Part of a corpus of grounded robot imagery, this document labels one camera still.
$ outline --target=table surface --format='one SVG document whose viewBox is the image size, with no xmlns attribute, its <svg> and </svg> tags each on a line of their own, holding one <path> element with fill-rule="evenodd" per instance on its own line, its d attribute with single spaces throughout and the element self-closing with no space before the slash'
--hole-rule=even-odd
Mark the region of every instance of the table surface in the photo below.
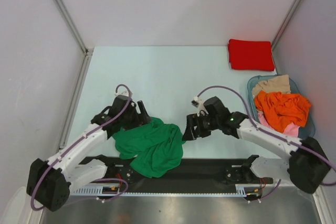
<svg viewBox="0 0 336 224">
<path fill-rule="evenodd" d="M 184 133 L 186 116 L 196 113 L 191 100 L 204 88 L 228 86 L 247 99 L 247 82 L 266 71 L 230 68 L 227 47 L 96 47 L 83 85 L 67 144 L 85 130 L 90 120 L 111 105 L 118 84 L 126 84 L 133 100 L 142 100 L 148 114 L 178 125 Z M 242 111 L 241 100 L 227 90 L 213 89 L 201 97 L 218 96 L 231 112 Z M 111 138 L 89 155 L 119 156 Z M 213 131 L 207 138 L 186 142 L 184 158 L 248 158 L 273 153 L 250 143 Z"/>
</svg>

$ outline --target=folded red cloth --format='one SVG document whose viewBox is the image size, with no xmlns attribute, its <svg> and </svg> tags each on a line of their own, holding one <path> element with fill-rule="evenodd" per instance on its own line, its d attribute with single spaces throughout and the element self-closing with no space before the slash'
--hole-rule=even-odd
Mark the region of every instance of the folded red cloth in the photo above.
<svg viewBox="0 0 336 224">
<path fill-rule="evenodd" d="M 271 42 L 230 39 L 229 62 L 237 70 L 273 71 Z"/>
</svg>

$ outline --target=green cloth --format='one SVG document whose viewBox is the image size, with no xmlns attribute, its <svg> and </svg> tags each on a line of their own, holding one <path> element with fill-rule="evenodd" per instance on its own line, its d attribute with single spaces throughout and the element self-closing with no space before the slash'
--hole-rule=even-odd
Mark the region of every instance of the green cloth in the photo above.
<svg viewBox="0 0 336 224">
<path fill-rule="evenodd" d="M 183 156 L 182 133 L 175 124 L 164 124 L 158 118 L 140 127 L 113 135 L 121 159 L 130 159 L 131 167 L 148 178 L 159 178 L 180 165 Z"/>
</svg>

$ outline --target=metal surface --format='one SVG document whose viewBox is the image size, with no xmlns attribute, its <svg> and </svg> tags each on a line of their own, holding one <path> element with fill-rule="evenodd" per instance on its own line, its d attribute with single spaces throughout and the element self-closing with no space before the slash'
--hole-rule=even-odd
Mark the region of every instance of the metal surface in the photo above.
<svg viewBox="0 0 336 224">
<path fill-rule="evenodd" d="M 275 47 L 277 46 L 277 43 L 279 42 L 282 34 L 284 33 L 286 27 L 288 26 L 289 22 L 291 21 L 294 13 L 296 12 L 296 10 L 298 9 L 298 6 L 300 5 L 302 0 L 294 0 L 292 6 L 289 8 L 289 11 L 286 15 L 286 18 L 284 19 L 284 21 L 282 22 L 274 40 L 272 41 L 272 50 L 275 49 Z"/>
<path fill-rule="evenodd" d="M 54 1 L 55 1 L 55 4 L 56 4 L 57 8 L 59 9 L 62 17 L 64 18 L 64 20 L 65 20 L 68 28 L 70 29 L 70 31 L 71 31 L 71 33 L 72 33 L 72 35 L 73 35 L 76 43 L 78 44 L 78 46 L 80 47 L 80 49 L 82 50 L 82 52 L 84 54 L 86 54 L 87 49 L 85 47 L 85 44 L 84 44 L 84 42 L 83 42 L 83 40 L 82 40 L 82 38 L 81 38 L 81 36 L 80 36 L 80 34 L 79 34 L 79 32 L 78 32 L 75 24 L 74 24 L 74 21 L 70 17 L 70 15 L 69 15 L 69 13 L 68 13 L 68 11 L 67 11 L 64 3 L 63 3 L 63 1 L 62 0 L 54 0 Z"/>
<path fill-rule="evenodd" d="M 69 110 L 68 110 L 68 113 L 67 113 L 64 125 L 63 125 L 59 148 L 64 148 L 67 145 L 67 139 L 70 134 L 72 122 L 74 120 L 76 108 L 77 108 L 79 97 L 80 97 L 80 93 L 84 85 L 85 76 L 89 69 L 92 53 L 93 53 L 93 49 L 89 49 L 85 58 L 83 58 L 83 62 L 82 62 L 82 65 L 81 65 L 81 68 L 78 74 L 76 86 L 73 91 L 73 95 L 71 97 Z"/>
<path fill-rule="evenodd" d="M 282 187 L 261 204 L 215 197 L 121 197 L 107 204 L 86 200 L 47 212 L 43 223 L 321 223 L 316 213 L 312 196 Z"/>
</svg>

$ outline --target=blue plastic basket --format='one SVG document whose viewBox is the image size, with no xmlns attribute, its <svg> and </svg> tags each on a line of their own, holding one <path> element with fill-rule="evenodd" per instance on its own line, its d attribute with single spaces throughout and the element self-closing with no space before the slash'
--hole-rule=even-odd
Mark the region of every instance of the blue plastic basket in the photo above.
<svg viewBox="0 0 336 224">
<path fill-rule="evenodd" d="M 247 83 L 248 104 L 251 108 L 252 116 L 258 122 L 259 122 L 258 112 L 257 112 L 257 108 L 254 104 L 252 89 L 257 85 L 257 83 L 259 81 L 267 81 L 267 80 L 269 80 L 269 79 L 271 79 L 275 76 L 278 76 L 278 75 L 279 74 L 276 74 L 274 76 L 254 76 Z M 290 92 L 292 94 L 300 94 L 298 86 L 290 78 L 289 78 L 289 85 L 290 85 Z M 309 113 L 308 120 L 307 120 L 307 123 L 306 123 L 305 127 L 300 127 L 300 129 L 299 129 L 299 138 L 306 139 L 308 136 L 313 137 L 314 135 L 315 135 L 315 125 L 314 125 L 313 120 L 312 120 L 312 118 L 310 116 L 310 113 Z"/>
</svg>

